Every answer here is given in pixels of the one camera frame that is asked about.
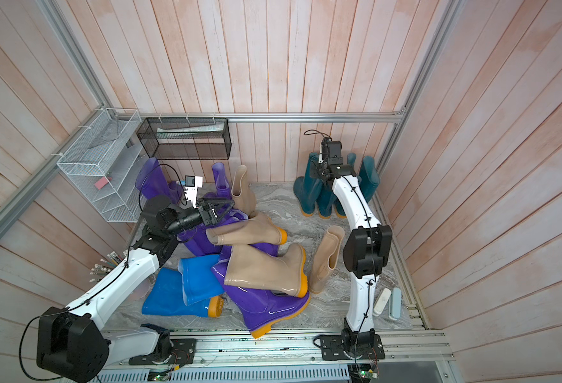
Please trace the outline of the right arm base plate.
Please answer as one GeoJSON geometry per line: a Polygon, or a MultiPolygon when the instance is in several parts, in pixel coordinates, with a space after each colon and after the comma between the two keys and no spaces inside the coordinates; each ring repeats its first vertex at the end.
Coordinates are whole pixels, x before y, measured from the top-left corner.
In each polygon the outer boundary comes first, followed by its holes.
{"type": "Polygon", "coordinates": [[[381,338],[374,332],[353,335],[318,335],[313,339],[324,361],[378,362],[386,358],[381,338]]]}

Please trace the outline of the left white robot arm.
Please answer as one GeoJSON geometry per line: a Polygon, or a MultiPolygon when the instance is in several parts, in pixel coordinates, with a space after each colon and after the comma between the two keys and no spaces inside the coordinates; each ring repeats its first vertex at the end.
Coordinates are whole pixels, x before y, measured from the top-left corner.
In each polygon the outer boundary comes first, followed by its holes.
{"type": "Polygon", "coordinates": [[[140,214],[146,221],[142,235],[121,263],[66,307],[51,307],[36,318],[37,366],[62,378],[88,382],[107,365],[127,359],[167,362],[172,341],[166,329],[143,325],[118,335],[102,331],[118,306],[171,258],[180,244],[180,233],[220,223],[233,206],[232,200],[224,198],[198,199],[186,208],[173,204],[166,195],[148,199],[140,214]]]}

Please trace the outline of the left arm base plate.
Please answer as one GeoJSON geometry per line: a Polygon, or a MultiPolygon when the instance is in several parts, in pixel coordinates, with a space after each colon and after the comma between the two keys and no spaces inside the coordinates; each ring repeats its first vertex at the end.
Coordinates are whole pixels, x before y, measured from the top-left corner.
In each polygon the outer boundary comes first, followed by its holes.
{"type": "Polygon", "coordinates": [[[193,363],[196,338],[172,340],[168,329],[153,324],[144,324],[141,327],[156,331],[159,339],[151,354],[131,357],[129,365],[173,364],[182,367],[193,363]]]}

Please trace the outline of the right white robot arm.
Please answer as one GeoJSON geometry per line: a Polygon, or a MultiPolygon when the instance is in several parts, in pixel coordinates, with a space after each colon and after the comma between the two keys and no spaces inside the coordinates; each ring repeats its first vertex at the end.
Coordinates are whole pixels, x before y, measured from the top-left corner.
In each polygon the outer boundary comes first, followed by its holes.
{"type": "Polygon", "coordinates": [[[351,299],[343,334],[353,343],[374,341],[375,286],[388,264],[393,232],[368,206],[355,171],[342,157],[342,143],[323,136],[314,175],[331,187],[351,232],[343,248],[343,262],[351,272],[351,299]]]}

